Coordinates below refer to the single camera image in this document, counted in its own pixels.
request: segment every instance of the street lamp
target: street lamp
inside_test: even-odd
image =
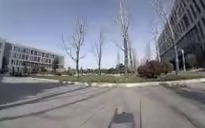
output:
[[[179,51],[182,54],[182,62],[183,62],[183,70],[186,71],[186,67],[185,67],[185,57],[184,57],[184,49],[179,49]]]

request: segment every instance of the asphalt road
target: asphalt road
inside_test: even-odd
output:
[[[3,86],[8,87],[0,88],[5,92],[0,96],[4,99],[0,102],[0,128],[109,128],[114,116],[123,112],[133,115],[129,121],[135,123],[135,128],[205,128],[205,90],[197,86]]]

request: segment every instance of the lawn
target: lawn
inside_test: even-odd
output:
[[[79,80],[77,80],[74,76],[33,76],[37,78],[45,78],[45,79],[55,79],[62,81],[79,81],[79,82],[100,82],[100,83],[140,83],[140,82],[153,82],[153,81],[175,81],[175,80],[188,80],[188,79],[198,79],[204,78],[203,76],[195,76],[195,75],[162,75],[157,79],[145,79],[137,76],[128,76],[125,78],[124,76],[97,76],[97,75],[87,75],[81,76]]]

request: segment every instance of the building facade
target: building facade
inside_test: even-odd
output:
[[[0,69],[11,72],[23,72],[24,68],[32,70],[52,70],[54,59],[58,59],[58,70],[64,69],[64,56],[10,43],[0,38]]]
[[[205,67],[205,0],[175,0],[169,22],[174,40],[170,38],[170,28],[166,24],[158,38],[161,60],[174,64],[174,41],[178,50],[184,50],[185,56],[195,55],[197,67]],[[182,67],[181,53],[178,56]]]

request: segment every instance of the bush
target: bush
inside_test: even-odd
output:
[[[168,62],[149,61],[138,68],[138,74],[141,77],[157,78],[162,73],[169,73],[173,71],[173,65]]]
[[[169,62],[162,63],[162,73],[167,74],[167,73],[172,72],[173,70],[174,70],[174,66],[171,63]]]
[[[62,75],[62,73],[60,73],[60,72],[53,72],[54,73],[54,75],[56,75],[56,76],[61,76]]]
[[[197,59],[196,59],[196,56],[194,54],[188,54],[186,56],[185,60],[186,60],[186,64],[187,64],[188,68],[194,68],[196,66]]]

